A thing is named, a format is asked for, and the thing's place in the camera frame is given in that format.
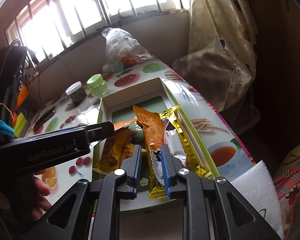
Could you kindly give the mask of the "person's left hand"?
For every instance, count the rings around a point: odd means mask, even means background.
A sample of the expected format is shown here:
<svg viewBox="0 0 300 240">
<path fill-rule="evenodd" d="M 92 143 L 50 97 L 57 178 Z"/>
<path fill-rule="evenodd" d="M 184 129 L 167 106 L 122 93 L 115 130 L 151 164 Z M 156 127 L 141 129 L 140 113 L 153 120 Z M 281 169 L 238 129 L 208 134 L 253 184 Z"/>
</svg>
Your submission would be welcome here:
<svg viewBox="0 0 300 240">
<path fill-rule="evenodd" d="M 38 220 L 44 212 L 46 212 L 52 205 L 46 199 L 46 196 L 50 194 L 49 187 L 39 178 L 34 176 L 33 178 L 34 188 L 35 188 L 35 201 L 36 205 L 32 210 L 32 217 L 34 220 Z"/>
</svg>

